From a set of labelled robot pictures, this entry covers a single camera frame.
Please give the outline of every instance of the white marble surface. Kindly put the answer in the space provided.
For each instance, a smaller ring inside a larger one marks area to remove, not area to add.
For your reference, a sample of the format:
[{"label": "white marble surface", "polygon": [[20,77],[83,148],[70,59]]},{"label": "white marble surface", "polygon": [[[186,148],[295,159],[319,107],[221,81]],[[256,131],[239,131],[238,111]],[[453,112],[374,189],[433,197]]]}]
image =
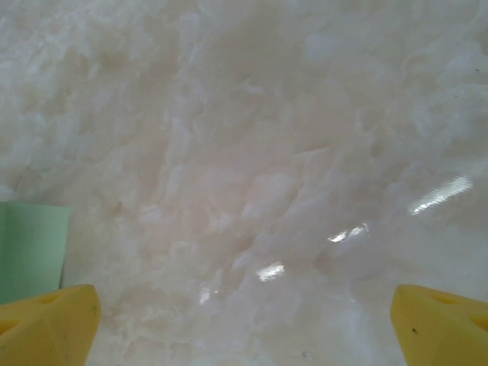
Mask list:
[{"label": "white marble surface", "polygon": [[488,300],[486,0],[8,0],[0,198],[73,209],[88,365],[402,365]]}]

